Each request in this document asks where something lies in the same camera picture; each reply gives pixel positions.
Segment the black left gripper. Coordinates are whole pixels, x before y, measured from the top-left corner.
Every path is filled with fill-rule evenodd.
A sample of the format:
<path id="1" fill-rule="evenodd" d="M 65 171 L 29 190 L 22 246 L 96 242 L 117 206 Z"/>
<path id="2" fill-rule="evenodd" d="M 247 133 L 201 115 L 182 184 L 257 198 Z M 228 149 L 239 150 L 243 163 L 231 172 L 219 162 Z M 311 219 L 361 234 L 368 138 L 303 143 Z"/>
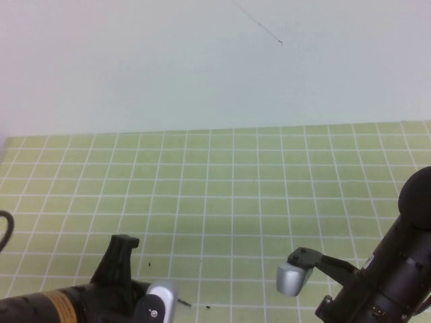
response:
<path id="1" fill-rule="evenodd" d="M 82 322 L 131 322 L 137 302 L 149 283 L 131 282 L 131 254 L 139 238 L 112 235 L 108 248 L 90 279 L 79 286 Z"/>

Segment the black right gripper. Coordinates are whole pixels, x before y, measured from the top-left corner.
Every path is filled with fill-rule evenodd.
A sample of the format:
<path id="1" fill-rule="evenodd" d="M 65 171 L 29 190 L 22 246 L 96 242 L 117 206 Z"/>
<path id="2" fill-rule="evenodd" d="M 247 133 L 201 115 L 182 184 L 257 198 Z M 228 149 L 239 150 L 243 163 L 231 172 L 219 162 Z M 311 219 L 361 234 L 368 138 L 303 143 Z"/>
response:
<path id="1" fill-rule="evenodd" d="M 354 281 L 335 299 L 325 296 L 315 314 L 323 322 L 402 322 L 404 309 L 363 281 Z"/>

